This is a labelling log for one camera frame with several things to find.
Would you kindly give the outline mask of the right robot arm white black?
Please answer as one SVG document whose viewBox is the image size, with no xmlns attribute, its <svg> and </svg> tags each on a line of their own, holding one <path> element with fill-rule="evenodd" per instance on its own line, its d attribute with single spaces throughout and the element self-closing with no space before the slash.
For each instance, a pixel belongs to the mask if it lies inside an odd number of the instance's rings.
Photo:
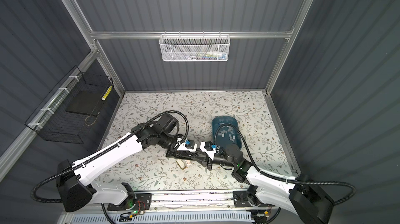
<svg viewBox="0 0 400 224">
<path fill-rule="evenodd" d="M 334 201 L 319 185 L 306 184 L 307 176 L 282 177 L 257 169 L 235 144 L 221 148 L 202 142 L 196 151 L 205 156 L 207 168 L 214 164 L 231 168 L 231 176 L 236 181 L 248 184 L 247 198 L 252 205 L 275 205 L 297 214 L 305 224 L 329 222 Z"/>
</svg>

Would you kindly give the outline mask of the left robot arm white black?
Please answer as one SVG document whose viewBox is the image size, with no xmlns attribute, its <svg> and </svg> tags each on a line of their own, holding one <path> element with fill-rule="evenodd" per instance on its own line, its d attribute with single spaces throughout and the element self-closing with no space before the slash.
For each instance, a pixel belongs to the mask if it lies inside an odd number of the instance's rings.
<svg viewBox="0 0 400 224">
<path fill-rule="evenodd" d="M 137 125 L 121 139 L 91 156 L 73 163 L 61 162 L 58 165 L 58 172 L 79 166 L 78 169 L 56 180 L 65 211 L 74 212 L 88 204 L 113 204 L 125 210 L 139 208 L 140 201 L 129 184 L 100 184 L 93 181 L 120 161 L 152 145 L 159 145 L 172 152 L 195 151 L 198 146 L 194 140 L 189 140 L 181 134 L 170 134 L 178 127 L 178 120 L 167 113 L 157 121 Z"/>
</svg>

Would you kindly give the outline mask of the black stapler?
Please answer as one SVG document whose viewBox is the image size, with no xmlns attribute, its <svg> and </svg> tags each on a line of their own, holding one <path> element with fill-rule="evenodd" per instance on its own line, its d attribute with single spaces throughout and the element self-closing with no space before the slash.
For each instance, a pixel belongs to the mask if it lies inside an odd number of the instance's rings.
<svg viewBox="0 0 400 224">
<path fill-rule="evenodd" d="M 213 161 L 211 158 L 202 151 L 190 152 L 190 151 L 167 151 L 166 152 L 167 158 L 174 158 L 174 159 L 183 159 L 183 160 L 191 160 L 196 161 L 201 164 L 203 167 L 212 171 L 213 168 Z"/>
</svg>

